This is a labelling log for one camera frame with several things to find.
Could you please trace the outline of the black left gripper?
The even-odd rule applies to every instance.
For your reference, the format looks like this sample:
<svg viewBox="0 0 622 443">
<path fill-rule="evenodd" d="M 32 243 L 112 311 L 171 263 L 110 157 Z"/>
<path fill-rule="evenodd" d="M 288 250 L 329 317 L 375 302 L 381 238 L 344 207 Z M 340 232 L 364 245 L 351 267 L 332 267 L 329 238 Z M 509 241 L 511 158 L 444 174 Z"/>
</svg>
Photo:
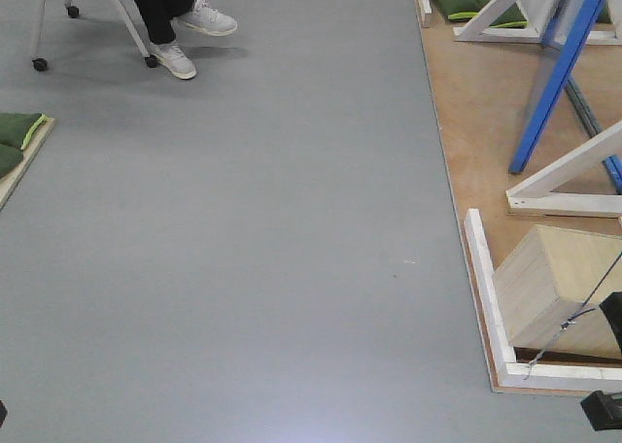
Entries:
<svg viewBox="0 0 622 443">
<path fill-rule="evenodd" d="M 0 401 L 0 426 L 4 424 L 7 415 L 8 415 L 8 410 L 1 400 Z"/>
</svg>

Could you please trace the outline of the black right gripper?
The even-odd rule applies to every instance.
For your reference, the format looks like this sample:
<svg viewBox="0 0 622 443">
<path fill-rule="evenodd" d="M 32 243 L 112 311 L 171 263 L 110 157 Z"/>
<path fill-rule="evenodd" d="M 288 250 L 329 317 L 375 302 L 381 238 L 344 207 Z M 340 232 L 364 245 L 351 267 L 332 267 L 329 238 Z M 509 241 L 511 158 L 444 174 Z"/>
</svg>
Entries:
<svg viewBox="0 0 622 443">
<path fill-rule="evenodd" d="M 621 392 L 594 391 L 580 401 L 593 430 L 612 430 L 622 427 Z"/>
</svg>

